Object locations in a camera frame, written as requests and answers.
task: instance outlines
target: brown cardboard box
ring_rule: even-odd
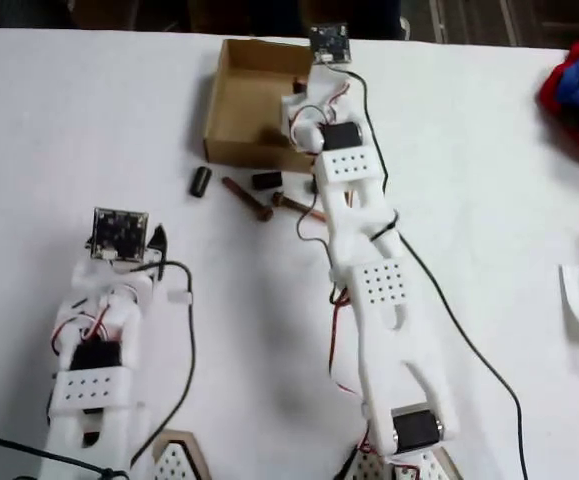
[[[306,79],[308,47],[225,40],[213,85],[204,145],[207,160],[236,167],[309,172],[312,157],[280,133],[280,97]]]

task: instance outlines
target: white plastic bracket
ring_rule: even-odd
[[[375,147],[322,152],[315,175],[327,216],[331,277],[347,287],[358,326],[358,369],[373,443],[381,455],[396,455],[393,417],[423,409],[440,422],[441,439],[451,438],[458,421],[447,380],[437,357],[423,348],[434,342],[433,329],[424,318],[407,318],[402,242],[395,228],[386,228],[397,214],[382,192]],[[350,190],[358,198],[353,208],[345,198]]]

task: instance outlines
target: wire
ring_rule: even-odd
[[[343,392],[346,392],[346,393],[351,393],[352,395],[355,395],[362,400],[362,397],[358,394],[358,392],[356,392],[355,390],[352,390],[349,387],[344,386],[342,383],[335,380],[333,378],[332,373],[331,373],[331,370],[333,368],[333,359],[334,359],[334,355],[336,352],[336,337],[337,337],[337,332],[338,332],[338,314],[340,313],[340,310],[342,308],[349,306],[349,305],[351,305],[351,300],[349,299],[347,289],[343,288],[342,291],[340,292],[340,295],[338,296],[338,299],[334,302],[334,306],[333,306],[333,318],[331,321],[331,343],[329,345],[329,362],[328,362],[328,366],[327,366],[327,372],[329,373],[329,378],[331,378],[334,381],[334,383],[336,384],[336,386],[340,390],[342,390]]]
[[[327,245],[327,242],[325,242],[322,238],[320,237],[305,237],[302,232],[300,231],[300,225],[302,225],[302,222],[305,218],[307,218],[307,216],[311,213],[311,211],[316,208],[316,202],[318,201],[318,194],[314,193],[313,194],[313,202],[311,202],[311,205],[309,206],[309,210],[307,210],[305,213],[303,213],[300,218],[298,219],[298,221],[296,222],[296,234],[298,235],[298,238],[300,240],[302,240],[303,242],[318,242],[322,245],[322,247],[325,249],[325,253],[327,254],[327,260],[329,261],[329,267],[333,268],[333,261],[331,260],[331,254],[329,253],[329,245]]]
[[[56,348],[56,340],[58,339],[58,337],[60,336],[60,332],[62,332],[62,330],[65,328],[65,326],[68,323],[73,322],[74,320],[77,320],[78,318],[83,317],[86,318],[87,320],[89,320],[92,324],[95,325],[96,323],[96,318],[93,317],[92,315],[89,315],[87,313],[78,313],[77,315],[68,318],[67,320],[65,320],[64,322],[62,322],[60,325],[58,325],[53,333],[51,334],[51,340],[50,340],[50,344],[51,344],[51,349],[53,350],[53,353],[55,353],[56,355],[59,355],[60,352],[58,352],[58,349]],[[104,325],[102,325],[102,333],[103,333],[103,338],[108,339],[109,338],[109,333],[107,332],[107,329],[105,328]]]
[[[114,478],[126,478],[129,479],[127,472],[122,470],[112,470],[109,468],[100,468],[91,463],[83,462],[71,457],[65,457],[63,455],[58,455],[56,453],[47,452],[45,450],[40,450],[38,448],[33,448],[28,445],[23,445],[22,443],[12,442],[10,440],[5,440],[0,438],[0,447],[8,448],[9,450],[15,450],[18,452],[26,453],[28,455],[35,455],[36,457],[47,458],[56,462],[66,463],[67,465],[73,465],[74,467],[80,467],[84,470],[89,470],[100,474],[101,480],[111,480]]]
[[[295,113],[293,118],[289,119],[289,140],[291,141],[292,145],[297,145],[296,139],[293,135],[293,127],[296,123],[296,120],[298,120],[298,117],[300,116],[300,114],[302,114],[302,112],[304,112],[308,108],[313,108],[313,109],[317,110],[318,112],[320,112],[320,115],[322,115],[322,118],[324,119],[325,124],[329,123],[329,119],[327,118],[327,114],[324,112],[324,110],[322,108],[320,108],[316,105],[303,105],[302,107],[300,107],[298,109],[298,111]]]
[[[338,473],[334,475],[333,480],[345,480],[345,478],[347,478],[347,474],[349,473],[349,470],[351,470],[351,467],[353,466],[353,460],[354,458],[356,458],[357,453],[358,453],[358,446],[354,445],[353,448],[351,449],[351,452],[349,452],[349,456],[347,456],[345,463],[342,464],[342,468]]]
[[[147,263],[145,265],[141,265],[140,267],[134,268],[130,270],[130,273],[133,272],[144,272],[145,270],[151,270],[153,268],[162,268],[165,266],[173,266],[178,267],[187,274],[187,290],[189,294],[193,297],[193,276],[191,274],[191,270],[187,267],[184,263],[176,262],[173,260],[164,260],[162,262],[155,262],[155,263]],[[178,402],[174,405],[171,409],[171,412],[164,418],[164,420],[158,425],[158,427],[154,430],[154,432],[145,440],[142,446],[136,451],[136,453],[131,457],[130,465],[133,467],[134,464],[138,461],[138,459],[142,456],[142,454],[149,448],[149,446],[153,443],[153,441],[162,433],[165,429],[169,421],[173,418],[173,416],[178,413],[180,407],[185,402],[187,396],[189,395],[189,389],[191,388],[191,381],[193,380],[193,374],[196,370],[196,336],[194,332],[194,323],[193,323],[193,300],[189,303],[188,307],[188,318],[189,318],[189,340],[191,343],[191,366],[189,367],[189,374],[187,376],[187,381],[180,396]]]
[[[93,336],[96,333],[98,333],[98,330],[100,330],[100,327],[102,326],[102,322],[105,319],[105,315],[109,311],[110,307],[111,307],[111,305],[107,304],[107,306],[104,308],[102,313],[98,316],[96,323],[93,324],[93,327],[91,327],[91,330],[89,330],[89,332],[84,336],[83,340],[85,340],[85,341],[90,340],[93,338]]]
[[[411,255],[416,260],[416,262],[418,262],[418,265],[420,265],[420,268],[422,268],[422,270],[425,272],[425,274],[427,275],[427,277],[429,278],[429,280],[433,284],[434,288],[436,289],[436,292],[438,293],[438,296],[440,297],[440,300],[442,301],[442,304],[445,307],[445,310],[449,314],[449,318],[451,318],[451,321],[453,322],[454,326],[458,330],[458,333],[460,333],[460,336],[462,336],[463,340],[469,346],[469,348],[474,353],[474,355],[476,357],[478,357],[478,359],[482,362],[482,364],[485,367],[487,367],[487,369],[491,372],[491,374],[494,377],[496,377],[496,379],[505,388],[505,390],[507,390],[507,392],[509,392],[509,395],[513,399],[513,403],[516,406],[516,414],[517,414],[517,422],[518,422],[517,423],[518,424],[518,455],[520,457],[520,467],[522,468],[522,476],[523,476],[524,480],[527,480],[529,477],[527,475],[527,465],[525,462],[524,441],[523,441],[523,435],[522,435],[522,407],[520,405],[520,400],[518,400],[518,396],[516,395],[516,392],[514,392],[514,390],[507,383],[507,381],[504,379],[504,377],[502,375],[500,375],[500,373],[498,373],[498,371],[493,367],[493,365],[491,365],[491,363],[489,363],[489,361],[485,358],[485,356],[482,353],[480,353],[480,350],[478,350],[478,348],[471,341],[471,339],[469,338],[469,336],[467,335],[465,330],[462,328],[462,325],[460,324],[460,322],[456,318],[456,315],[453,313],[453,310],[451,309],[451,306],[449,305],[447,297],[445,296],[442,288],[440,287],[438,280],[436,280],[436,277],[431,272],[431,270],[429,269],[427,264],[422,260],[422,258],[420,258],[420,256],[416,253],[416,251],[413,249],[413,247],[409,244],[407,239],[405,239],[405,237],[402,234],[400,235],[400,238],[401,238],[404,246],[407,248],[407,250],[409,250],[409,253],[411,253]]]
[[[334,68],[328,63],[325,63],[325,66],[331,70],[332,72],[342,73],[345,75],[349,75],[351,78],[355,78],[362,84],[363,88],[363,103],[365,109],[365,117],[367,118],[367,123],[369,124],[369,130],[371,130],[371,137],[373,138],[373,143],[376,146],[376,151],[378,152],[378,158],[380,159],[380,165],[382,166],[382,173],[384,174],[384,178],[382,180],[382,193],[387,191],[387,181],[389,180],[389,172],[387,171],[387,165],[385,164],[385,159],[382,156],[382,150],[380,149],[380,144],[378,143],[378,138],[376,137],[376,131],[373,128],[373,122],[371,121],[371,115],[369,115],[369,87],[367,86],[367,81],[362,78],[356,72],[352,72],[351,70],[340,70],[338,68]]]

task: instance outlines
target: holes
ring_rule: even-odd
[[[93,447],[100,438],[100,432],[87,432],[82,436],[82,448]]]

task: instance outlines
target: red wire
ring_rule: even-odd
[[[336,352],[336,336],[337,336],[337,332],[338,332],[338,314],[340,313],[341,308],[346,307],[350,303],[351,303],[351,301],[349,300],[349,296],[347,294],[347,289],[343,288],[342,291],[340,292],[340,296],[334,302],[334,307],[333,307],[333,319],[331,322],[331,343],[329,346],[329,364],[328,364],[328,369],[327,369],[327,371],[329,372],[329,378],[333,378],[331,375],[331,369],[333,367],[333,359],[334,359],[334,355]],[[334,382],[340,390],[347,392],[347,393],[352,393],[354,395],[358,395],[358,393],[355,392],[354,390],[352,390],[351,388],[345,387],[343,384],[341,384],[335,380],[334,380]]]
[[[85,335],[83,340],[89,340],[89,339],[93,338],[93,336],[96,333],[98,333],[98,330],[100,329],[100,326],[102,325],[102,321],[104,320],[105,314],[107,313],[107,310],[109,310],[109,307],[110,307],[110,305],[107,304],[107,306],[104,308],[104,310],[102,311],[102,313],[98,317],[98,320],[96,320],[96,323],[94,323],[93,327],[91,327],[91,330],[89,330],[89,333],[87,333],[87,335]]]
[[[342,87],[342,90],[340,90],[338,93],[336,93],[333,97],[331,97],[329,99],[329,101],[327,102],[327,105],[329,106],[329,108],[331,108],[331,111],[333,112],[333,121],[335,122],[336,120],[338,120],[338,114],[336,113],[336,110],[331,106],[333,104],[333,102],[335,102],[336,100],[338,100],[340,97],[342,97],[345,93],[347,93],[349,91],[349,87],[351,85],[349,83],[345,83],[344,87]]]

